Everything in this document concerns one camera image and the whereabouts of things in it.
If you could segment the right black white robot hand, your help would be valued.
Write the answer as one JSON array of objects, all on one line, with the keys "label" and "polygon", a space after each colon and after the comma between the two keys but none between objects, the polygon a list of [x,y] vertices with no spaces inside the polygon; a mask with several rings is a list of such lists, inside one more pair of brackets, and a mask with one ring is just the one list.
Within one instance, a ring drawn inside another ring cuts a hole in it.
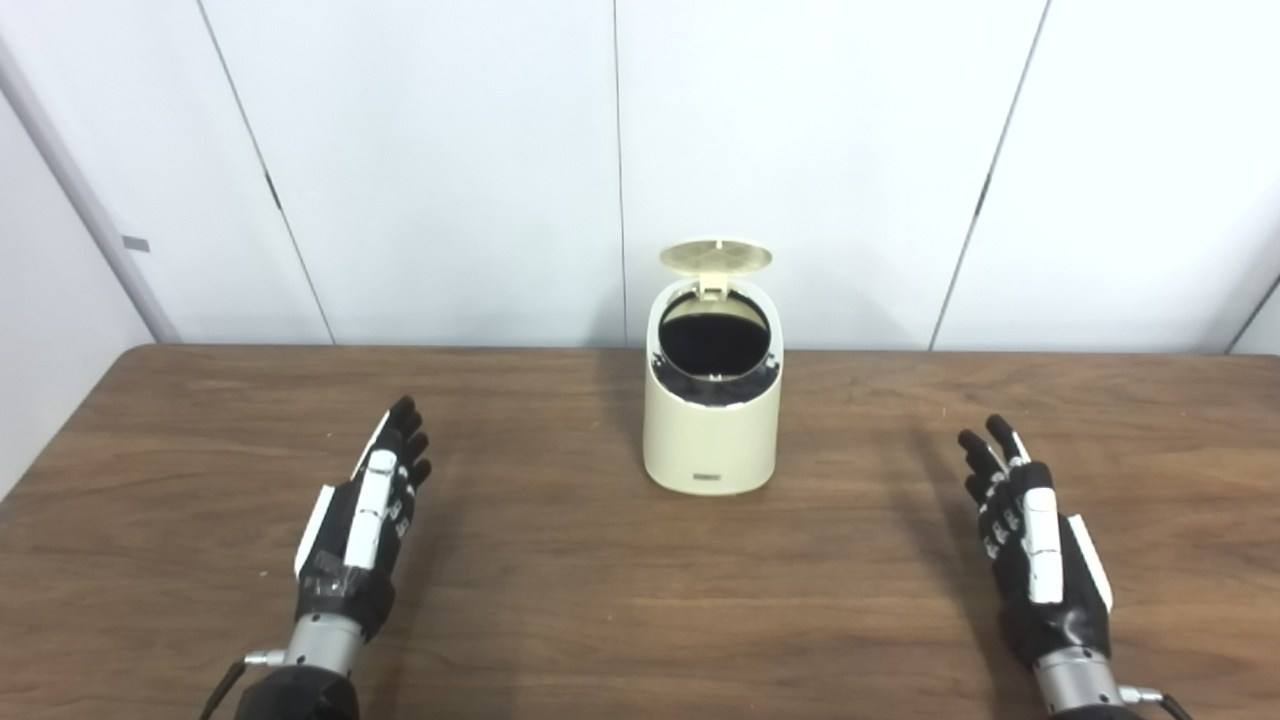
[{"label": "right black white robot hand", "polygon": [[1001,415],[984,438],[961,430],[977,532],[998,593],[1004,643],[1025,666],[1069,648],[1108,657],[1108,583],[1079,516],[1059,509],[1050,466],[1030,457]]}]

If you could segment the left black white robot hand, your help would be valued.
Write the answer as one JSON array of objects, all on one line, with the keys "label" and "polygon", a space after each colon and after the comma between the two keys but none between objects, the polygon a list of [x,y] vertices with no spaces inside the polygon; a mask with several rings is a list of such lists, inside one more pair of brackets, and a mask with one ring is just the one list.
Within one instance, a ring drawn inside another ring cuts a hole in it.
[{"label": "left black white robot hand", "polygon": [[396,602],[392,575],[430,477],[429,438],[410,396],[385,410],[349,479],[324,486],[294,556],[298,619],[335,615],[371,641]]}]

